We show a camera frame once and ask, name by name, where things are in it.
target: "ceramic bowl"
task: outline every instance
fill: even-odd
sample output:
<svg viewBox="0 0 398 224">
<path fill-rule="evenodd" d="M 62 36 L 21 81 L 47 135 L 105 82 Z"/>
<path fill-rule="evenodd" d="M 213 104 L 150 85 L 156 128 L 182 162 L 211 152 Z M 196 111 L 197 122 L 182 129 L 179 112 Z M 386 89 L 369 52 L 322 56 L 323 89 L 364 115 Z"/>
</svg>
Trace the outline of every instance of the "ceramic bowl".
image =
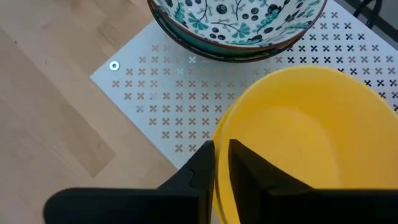
<svg viewBox="0 0 398 224">
<path fill-rule="evenodd" d="M 265 50 L 303 35 L 326 0 L 151 0 L 165 19 L 207 44 Z"/>
<path fill-rule="evenodd" d="M 206 50 L 203 50 L 201 48 L 195 47 L 192 45 L 189 41 L 186 41 L 184 37 L 179 36 L 178 34 L 173 32 L 173 29 L 170 28 L 170 24 L 168 24 L 165 19 L 159 14 L 159 12 L 156 10 L 156 8 L 150 3 L 150 0 L 148 1 L 149 9 L 154 16 L 156 22 L 158 25 L 163 29 L 163 31 L 176 43 L 178 43 L 180 46 L 184 47 L 185 49 L 201 55 L 202 57 L 206 57 L 212 60 L 217 60 L 221 62 L 231 62 L 231 63 L 244 63 L 244 62 L 255 62 L 259 60 L 264 60 L 270 57 L 273 57 L 275 55 L 278 55 L 282 53 L 283 51 L 287 50 L 289 47 L 293 46 L 297 41 L 300 40 L 301 36 L 298 37 L 297 40 L 294 40 L 293 42 L 275 48 L 275 49 L 269 49 L 265 50 L 262 52 L 253 52 L 251 55 L 240 57 L 238 55 L 221 55 L 221 54 L 212 54 L 210 52 L 207 52 Z"/>
</svg>

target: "bowl rim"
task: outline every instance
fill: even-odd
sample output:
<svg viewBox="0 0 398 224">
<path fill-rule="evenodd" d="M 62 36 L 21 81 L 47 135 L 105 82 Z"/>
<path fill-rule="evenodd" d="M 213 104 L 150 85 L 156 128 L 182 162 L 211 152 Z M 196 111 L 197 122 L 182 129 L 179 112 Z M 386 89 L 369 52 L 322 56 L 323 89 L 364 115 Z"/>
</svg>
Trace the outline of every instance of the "bowl rim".
<svg viewBox="0 0 398 224">
<path fill-rule="evenodd" d="M 160 28 L 162 28 L 162 30 L 163 30 L 172 40 L 174 40 L 174 42 L 176 42 L 179 46 L 181 46 L 181 47 L 183 47 L 183 48 L 185 48 L 185 49 L 191 51 L 191 52 L 194 53 L 194 54 L 200 55 L 200 56 L 202 56 L 202 57 L 205 57 L 205 58 L 208 58 L 208 59 L 211 59 L 211 60 L 216 60 L 216 61 L 219 61 L 219 62 L 227 62 L 227 63 L 249 63 L 249 62 L 258 62 L 258 61 L 261 61 L 261 60 L 266 60 L 266 59 L 269 59 L 269 58 L 274 57 L 274 56 L 276 56 L 276 55 L 279 55 L 279 54 L 282 53 L 282 52 L 285 52 L 289 47 L 295 45 L 295 44 L 303 37 L 303 36 L 301 35 L 301 36 L 298 37 L 297 39 L 293 40 L 289 45 L 286 45 L 286 46 L 284 47 L 284 50 L 283 50 L 283 51 L 280 51 L 280 52 L 278 52 L 278 53 L 276 53 L 276 54 L 272 54 L 272 55 L 265 55 L 265 56 L 263 56 L 263 57 L 252 58 L 252 59 L 247 59 L 247 60 L 232 60 L 232 59 L 229 60 L 229 59 L 221 58 L 221 57 L 220 57 L 220 58 L 218 58 L 218 57 L 212 57 L 212 56 L 210 56 L 210 55 L 212 55 L 211 53 L 208 53 L 209 55 L 207 55 L 207 54 L 204 54 L 204 53 L 202 53 L 202 52 L 198 52 L 198 51 L 196 51 L 195 49 L 190 49 L 190 48 L 188 48 L 187 46 L 181 44 L 180 41 L 179 41 L 178 39 L 176 39 L 173 35 L 171 35 L 171 34 L 170 34 L 170 31 L 168 31 L 168 30 L 158 21 L 158 18 L 156 18 L 155 14 L 154 14 L 154 13 L 155 13 L 154 11 L 156 10 L 157 12 L 159 12 L 159 11 L 161 11 L 161 10 L 157 10 L 157 9 L 152 8 L 152 7 L 155 7 L 155 6 L 154 6 L 153 3 L 151 2 L 151 0 L 147 0 L 147 3 L 148 3 L 149 10 L 150 10 L 150 12 L 152 13 L 152 16 L 154 17 L 156 23 L 158 23 L 158 25 L 160 26 Z"/>
<path fill-rule="evenodd" d="M 323 5 L 320 8 L 318 14 L 314 17 L 313 21 L 306 29 L 302 30 L 301 32 L 298 32 L 297 34 L 293 35 L 291 38 L 289 38 L 287 40 L 278 42 L 276 44 L 268 45 L 266 47 L 238 47 L 238 45 L 237 46 L 227 45 L 227 44 L 221 44 L 221 43 L 212 42 L 210 40 L 206 40 L 205 38 L 203 38 L 199 35 L 196 35 L 193 32 L 189 32 L 186 28 L 184 28 L 178 22 L 174 21 L 169 15 L 167 15 L 163 10 L 161 10 L 161 8 L 158 6 L 158 4 L 155 2 L 155 0 L 148 0 L 147 2 L 148 3 L 150 2 L 166 21 L 171 22 L 173 25 L 177 26 L 178 29 L 182 30 L 184 33 L 190 35 L 191 37 L 193 37 L 195 39 L 198 39 L 202 42 L 206 42 L 207 44 L 216 45 L 216 46 L 223 47 L 226 49 L 241 50 L 241 51 L 247 51 L 247 50 L 260 51 L 260 50 L 269 50 L 269 49 L 273 49 L 273 48 L 279 47 L 284 44 L 288 44 L 289 42 L 293 41 L 297 37 L 303 36 L 315 24 L 315 22 L 319 19 L 319 17 L 322 15 L 322 12 L 325 10 L 325 6 L 326 6 L 328 0 L 324 0 Z"/>
</svg>

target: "wooden table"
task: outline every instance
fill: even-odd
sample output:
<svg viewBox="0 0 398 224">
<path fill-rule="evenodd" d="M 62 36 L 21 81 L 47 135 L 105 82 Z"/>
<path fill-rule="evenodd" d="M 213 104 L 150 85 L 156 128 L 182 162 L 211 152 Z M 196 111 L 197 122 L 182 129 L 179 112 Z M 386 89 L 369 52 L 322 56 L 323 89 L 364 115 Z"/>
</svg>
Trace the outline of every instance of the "wooden table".
<svg viewBox="0 0 398 224">
<path fill-rule="evenodd" d="M 0 1 L 0 223 L 43 223 L 67 187 L 176 172 L 89 79 L 151 20 L 144 0 Z"/>
</svg>

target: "white placemat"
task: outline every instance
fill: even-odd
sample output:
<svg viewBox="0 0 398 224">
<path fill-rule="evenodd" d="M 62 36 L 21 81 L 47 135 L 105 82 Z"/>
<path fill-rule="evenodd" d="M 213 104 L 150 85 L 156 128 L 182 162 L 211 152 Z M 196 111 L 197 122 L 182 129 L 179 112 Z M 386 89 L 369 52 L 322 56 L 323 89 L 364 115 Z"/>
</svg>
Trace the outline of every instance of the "white placemat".
<svg viewBox="0 0 398 224">
<path fill-rule="evenodd" d="M 329 0 L 302 40 L 268 60 L 211 61 L 183 49 L 151 22 L 91 78 L 180 168 L 211 139 L 237 96 L 281 68 L 311 64 L 338 69 L 365 82 L 398 111 L 397 56 L 395 49 Z"/>
</svg>

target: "bowl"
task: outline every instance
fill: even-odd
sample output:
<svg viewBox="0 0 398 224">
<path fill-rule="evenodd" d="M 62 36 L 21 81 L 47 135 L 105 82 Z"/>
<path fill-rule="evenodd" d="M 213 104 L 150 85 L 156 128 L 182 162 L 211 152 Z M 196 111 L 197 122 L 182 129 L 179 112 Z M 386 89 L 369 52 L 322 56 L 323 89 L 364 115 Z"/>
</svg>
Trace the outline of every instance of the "bowl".
<svg viewBox="0 0 398 224">
<path fill-rule="evenodd" d="M 281 46 L 275 49 L 264 50 L 261 52 L 253 52 L 250 55 L 246 56 L 240 56 L 239 54 L 223 55 L 220 52 L 216 52 L 214 54 L 211 52 L 207 52 L 206 50 L 202 50 L 200 48 L 201 46 L 196 47 L 191 42 L 191 37 L 189 35 L 184 35 L 183 33 L 183 36 L 181 37 L 178 34 L 174 33 L 174 31 L 170 28 L 170 24 L 168 24 L 165 21 L 165 19 L 162 17 L 162 15 L 156 10 L 156 8 L 154 8 L 154 6 L 150 3 L 150 0 L 147 0 L 147 2 L 149 5 L 149 9 L 152 15 L 154 16 L 156 22 L 172 40 L 174 40 L 176 43 L 178 43 L 180 46 L 184 47 L 185 49 L 212 60 L 217 60 L 221 62 L 231 62 L 231 63 L 244 63 L 244 62 L 255 62 L 259 60 L 264 60 L 282 53 L 283 51 L 287 50 L 289 47 L 293 46 L 301 38 L 299 37 L 297 40 L 294 40 L 293 42 L 285 46 Z"/>
<path fill-rule="evenodd" d="M 336 70 L 292 67 L 265 76 L 234 102 L 215 133 L 215 202 L 226 223 L 239 220 L 230 139 L 316 189 L 398 188 L 398 116 Z"/>
<path fill-rule="evenodd" d="M 314 24 L 326 0 L 151 0 L 174 29 L 208 51 L 260 51 L 289 43 Z"/>
</svg>

